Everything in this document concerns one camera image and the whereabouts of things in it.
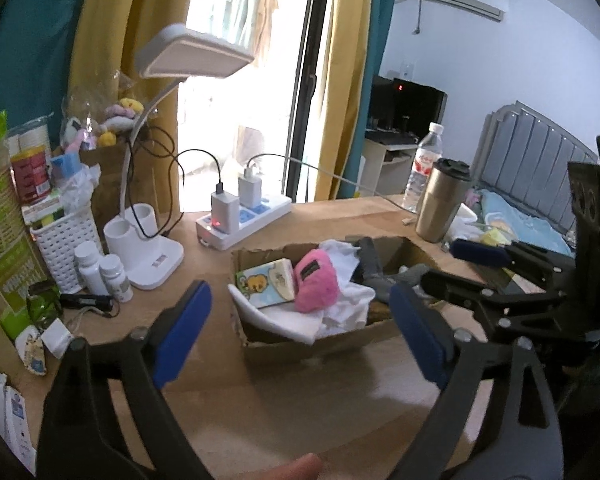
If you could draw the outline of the grey sock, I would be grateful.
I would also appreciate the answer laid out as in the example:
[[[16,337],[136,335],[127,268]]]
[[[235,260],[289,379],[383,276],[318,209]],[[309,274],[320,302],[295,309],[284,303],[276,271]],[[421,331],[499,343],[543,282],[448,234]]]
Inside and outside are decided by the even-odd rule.
[[[353,243],[353,246],[358,248],[358,266],[353,274],[354,281],[373,289],[376,301],[389,304],[390,292],[395,284],[411,286],[414,293],[422,300],[432,299],[422,290],[420,284],[422,276],[430,270],[425,263],[400,266],[397,274],[387,274],[382,268],[375,242],[370,237],[360,238]]]

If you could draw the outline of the white towel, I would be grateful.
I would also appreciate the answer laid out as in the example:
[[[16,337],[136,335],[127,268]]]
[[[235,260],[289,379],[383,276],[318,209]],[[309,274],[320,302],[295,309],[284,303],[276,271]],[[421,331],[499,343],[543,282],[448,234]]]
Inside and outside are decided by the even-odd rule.
[[[243,264],[234,274],[233,281],[227,285],[230,296],[236,304],[242,321],[265,333],[290,339],[299,344],[310,346],[315,341],[360,330],[367,323],[370,304],[375,299],[373,289],[353,281],[353,274],[358,266],[358,248],[340,240],[326,240],[316,246],[302,248],[291,247],[295,253],[265,252],[256,255],[251,266]],[[257,309],[245,298],[236,286],[236,273],[260,266],[260,264],[287,258],[292,267],[312,249],[321,248],[329,255],[337,272],[339,295],[336,304],[311,313],[301,313],[296,309],[294,301],[277,306]]]

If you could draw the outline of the pink plush toy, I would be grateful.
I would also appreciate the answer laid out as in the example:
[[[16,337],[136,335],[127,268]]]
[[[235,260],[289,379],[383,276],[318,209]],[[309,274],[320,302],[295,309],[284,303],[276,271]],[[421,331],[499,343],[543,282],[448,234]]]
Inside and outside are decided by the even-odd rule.
[[[307,252],[294,267],[297,292],[294,305],[301,313],[327,309],[338,299],[337,272],[321,248]]]

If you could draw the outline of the cartoon tissue pack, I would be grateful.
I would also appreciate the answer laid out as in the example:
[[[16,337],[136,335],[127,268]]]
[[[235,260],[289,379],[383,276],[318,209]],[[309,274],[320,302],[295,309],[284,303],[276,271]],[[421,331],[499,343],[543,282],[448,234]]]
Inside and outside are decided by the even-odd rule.
[[[257,309],[294,301],[296,284],[291,261],[281,258],[236,273],[236,286]]]

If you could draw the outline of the white price tag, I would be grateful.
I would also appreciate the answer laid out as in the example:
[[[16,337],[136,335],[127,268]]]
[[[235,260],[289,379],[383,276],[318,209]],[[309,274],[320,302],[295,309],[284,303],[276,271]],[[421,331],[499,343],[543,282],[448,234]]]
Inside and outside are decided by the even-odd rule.
[[[50,354],[61,360],[74,336],[60,318],[55,318],[41,334],[41,339]]]

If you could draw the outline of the grey bed headboard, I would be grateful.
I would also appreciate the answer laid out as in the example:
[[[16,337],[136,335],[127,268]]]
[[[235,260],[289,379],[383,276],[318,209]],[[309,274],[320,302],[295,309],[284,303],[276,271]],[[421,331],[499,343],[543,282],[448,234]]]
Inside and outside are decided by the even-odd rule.
[[[574,227],[570,162],[595,164],[597,156],[556,122],[516,102],[486,118],[471,177],[480,188],[565,234]]]

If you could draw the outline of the white pill bottle right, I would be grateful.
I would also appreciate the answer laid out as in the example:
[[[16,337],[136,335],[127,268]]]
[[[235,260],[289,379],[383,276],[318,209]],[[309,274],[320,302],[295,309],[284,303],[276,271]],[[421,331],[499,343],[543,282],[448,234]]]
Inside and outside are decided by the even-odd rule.
[[[103,256],[99,261],[99,272],[110,296],[120,304],[133,298],[131,283],[120,258],[115,254]]]

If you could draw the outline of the white pill bottle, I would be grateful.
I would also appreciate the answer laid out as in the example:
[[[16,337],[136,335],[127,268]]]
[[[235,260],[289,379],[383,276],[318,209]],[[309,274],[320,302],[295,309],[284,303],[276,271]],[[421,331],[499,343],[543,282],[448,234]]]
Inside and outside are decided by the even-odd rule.
[[[74,258],[87,290],[96,296],[107,296],[108,290],[100,275],[99,263],[102,254],[92,240],[87,240],[74,248]]]
[[[99,261],[99,272],[110,296],[120,304],[133,298],[131,283],[120,258],[115,254],[103,256]]]

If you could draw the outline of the white perforated basket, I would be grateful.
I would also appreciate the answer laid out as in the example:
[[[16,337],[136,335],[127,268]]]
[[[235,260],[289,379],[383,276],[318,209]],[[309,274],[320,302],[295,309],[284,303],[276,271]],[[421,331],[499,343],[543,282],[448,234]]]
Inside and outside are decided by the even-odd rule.
[[[74,258],[74,248],[84,242],[93,242],[99,253],[104,253],[91,206],[67,214],[48,226],[30,229],[30,233],[59,290],[74,294],[84,289],[85,284]]]

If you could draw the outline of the cardboard box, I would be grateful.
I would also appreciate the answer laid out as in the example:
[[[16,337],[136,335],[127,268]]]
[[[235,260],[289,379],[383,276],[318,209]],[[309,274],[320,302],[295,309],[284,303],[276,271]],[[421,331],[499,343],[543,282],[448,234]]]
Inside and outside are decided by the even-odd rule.
[[[434,259],[403,236],[349,236],[232,253],[232,323],[247,361],[294,363],[393,337],[389,292]]]

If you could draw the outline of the black computer monitor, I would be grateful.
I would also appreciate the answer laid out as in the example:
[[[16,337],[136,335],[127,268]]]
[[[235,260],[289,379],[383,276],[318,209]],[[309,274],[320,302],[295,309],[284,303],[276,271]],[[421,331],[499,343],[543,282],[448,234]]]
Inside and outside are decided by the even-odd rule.
[[[442,124],[448,96],[434,87],[400,78],[375,76],[370,90],[366,132],[418,143],[432,122]]]

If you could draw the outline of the brown paper bag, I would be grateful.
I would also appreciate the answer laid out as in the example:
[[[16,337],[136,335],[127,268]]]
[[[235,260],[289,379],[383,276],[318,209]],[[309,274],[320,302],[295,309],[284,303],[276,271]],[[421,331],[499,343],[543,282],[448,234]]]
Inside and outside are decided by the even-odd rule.
[[[117,144],[108,148],[79,152],[80,161],[87,166],[100,166],[99,185],[92,195],[92,213],[98,235],[104,240],[106,223],[119,213],[121,171],[126,146]],[[152,157],[139,148],[134,153],[134,176],[129,186],[133,202],[146,203],[157,208],[155,171]]]

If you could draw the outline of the white power strip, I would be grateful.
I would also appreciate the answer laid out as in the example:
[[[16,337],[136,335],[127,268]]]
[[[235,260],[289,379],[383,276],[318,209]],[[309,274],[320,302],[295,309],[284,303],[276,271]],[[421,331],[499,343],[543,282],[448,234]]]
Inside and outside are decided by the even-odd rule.
[[[196,220],[197,238],[200,244],[222,252],[290,211],[291,199],[283,195],[262,198],[259,205],[248,208],[230,193],[212,193],[210,212]]]

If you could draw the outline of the red tin can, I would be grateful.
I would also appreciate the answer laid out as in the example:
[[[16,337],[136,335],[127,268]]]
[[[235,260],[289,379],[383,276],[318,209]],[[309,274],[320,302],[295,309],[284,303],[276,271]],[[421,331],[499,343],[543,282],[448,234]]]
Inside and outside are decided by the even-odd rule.
[[[33,204],[50,194],[45,148],[36,146],[22,151],[12,156],[10,163],[20,203]]]

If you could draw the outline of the yellow curtain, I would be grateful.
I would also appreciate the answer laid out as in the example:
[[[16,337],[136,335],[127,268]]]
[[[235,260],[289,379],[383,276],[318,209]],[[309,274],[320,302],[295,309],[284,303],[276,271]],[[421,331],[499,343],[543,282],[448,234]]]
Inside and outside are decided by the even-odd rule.
[[[332,0],[321,109],[321,168],[314,198],[336,197],[360,110],[372,0]]]

